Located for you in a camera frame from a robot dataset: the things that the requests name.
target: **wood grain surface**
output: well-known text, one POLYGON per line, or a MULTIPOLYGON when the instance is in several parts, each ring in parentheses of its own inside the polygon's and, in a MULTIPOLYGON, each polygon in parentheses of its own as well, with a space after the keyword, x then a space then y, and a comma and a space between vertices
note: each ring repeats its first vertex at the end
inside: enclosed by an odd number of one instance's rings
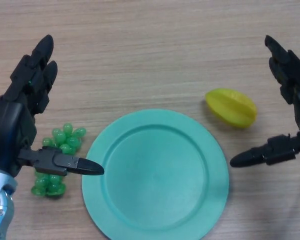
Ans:
MULTIPOLYGON (((24 54, 54 38, 58 76, 37 116, 34 149, 51 129, 87 128, 79 155, 117 118, 141 109, 184 113, 219 141, 227 161, 278 134, 294 134, 292 106, 268 66, 266 34, 300 57, 300 0, 0 0, 0 94, 24 54), (206 92, 233 88, 258 107, 236 130, 207 111, 206 92)), ((226 209, 207 240, 300 240, 300 155, 275 166, 229 168, 226 209)), ((103 240, 83 202, 81 177, 60 200, 35 197, 22 169, 8 240, 103 240)))

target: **bunch of green grapes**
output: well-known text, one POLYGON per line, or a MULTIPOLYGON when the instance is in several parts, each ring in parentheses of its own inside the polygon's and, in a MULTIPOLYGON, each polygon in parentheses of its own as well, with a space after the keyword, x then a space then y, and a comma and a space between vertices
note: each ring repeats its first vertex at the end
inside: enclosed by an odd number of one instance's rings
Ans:
MULTIPOLYGON (((63 154, 75 155, 80 149, 82 140, 87 133, 84 127, 73 131, 71 123, 65 123, 62 130, 54 128, 52 137, 45 137, 42 145, 60 148, 63 154)), ((36 196, 60 196, 66 191, 63 177, 35 171, 36 180, 31 192, 36 196)))

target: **plastic fruit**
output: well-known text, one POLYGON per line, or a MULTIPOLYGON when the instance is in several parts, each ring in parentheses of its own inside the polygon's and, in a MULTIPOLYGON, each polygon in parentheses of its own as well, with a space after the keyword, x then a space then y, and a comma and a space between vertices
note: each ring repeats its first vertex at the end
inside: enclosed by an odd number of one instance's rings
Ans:
POLYGON ((248 128, 257 118, 257 107, 245 94, 229 89, 217 88, 205 95, 210 110, 225 123, 248 128))

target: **teal plastic plate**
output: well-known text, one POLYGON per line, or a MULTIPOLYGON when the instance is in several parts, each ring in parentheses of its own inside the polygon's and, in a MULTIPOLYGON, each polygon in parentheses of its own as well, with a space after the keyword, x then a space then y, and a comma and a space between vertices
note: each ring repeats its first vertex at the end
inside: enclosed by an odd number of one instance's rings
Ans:
POLYGON ((225 208, 225 156, 202 125, 181 113, 123 116, 97 137, 87 158, 105 174, 82 176, 84 202, 111 240, 199 240, 225 208))

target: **robotic arm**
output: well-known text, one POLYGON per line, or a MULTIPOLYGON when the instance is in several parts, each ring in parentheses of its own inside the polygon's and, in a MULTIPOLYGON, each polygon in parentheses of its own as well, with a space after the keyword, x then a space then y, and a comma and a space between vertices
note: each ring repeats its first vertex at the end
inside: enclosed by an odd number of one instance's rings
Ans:
POLYGON ((287 104, 294 106, 294 117, 299 131, 294 137, 290 135, 271 137, 267 140, 267 144, 238 154, 230 161, 230 165, 234 168, 262 163, 273 165, 296 159, 296 154, 300 152, 300 59, 293 51, 286 51, 268 35, 265 38, 265 45, 272 53, 269 67, 281 85, 281 95, 287 104))
POLYGON ((49 59, 54 49, 50 35, 44 37, 31 55, 25 55, 16 66, 11 85, 0 96, 0 240, 6 239, 14 215, 13 193, 22 166, 34 167, 40 173, 66 176, 103 175, 99 164, 76 156, 62 154, 59 148, 31 150, 37 129, 35 115, 42 114, 49 103, 58 67, 49 59))

